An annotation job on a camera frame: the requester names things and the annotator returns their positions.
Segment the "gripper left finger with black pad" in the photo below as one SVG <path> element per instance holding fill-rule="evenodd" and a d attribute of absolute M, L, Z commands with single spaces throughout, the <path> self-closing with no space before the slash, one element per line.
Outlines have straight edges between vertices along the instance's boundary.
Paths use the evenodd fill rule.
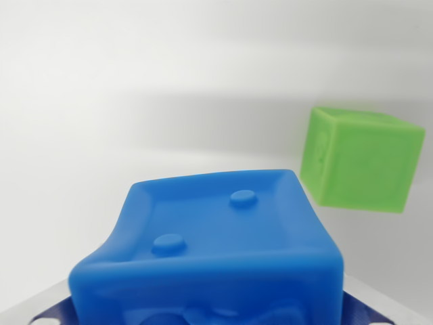
<path fill-rule="evenodd" d="M 75 310 L 67 280 L 1 312 L 1 324 L 31 324 L 39 318 L 54 318 L 61 324 L 75 324 Z"/>

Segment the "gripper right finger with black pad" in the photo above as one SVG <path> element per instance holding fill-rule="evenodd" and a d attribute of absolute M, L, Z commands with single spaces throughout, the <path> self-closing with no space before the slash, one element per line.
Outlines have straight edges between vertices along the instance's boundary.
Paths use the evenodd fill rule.
<path fill-rule="evenodd" d="M 342 324 L 432 324 L 432 321 L 345 274 Z"/>

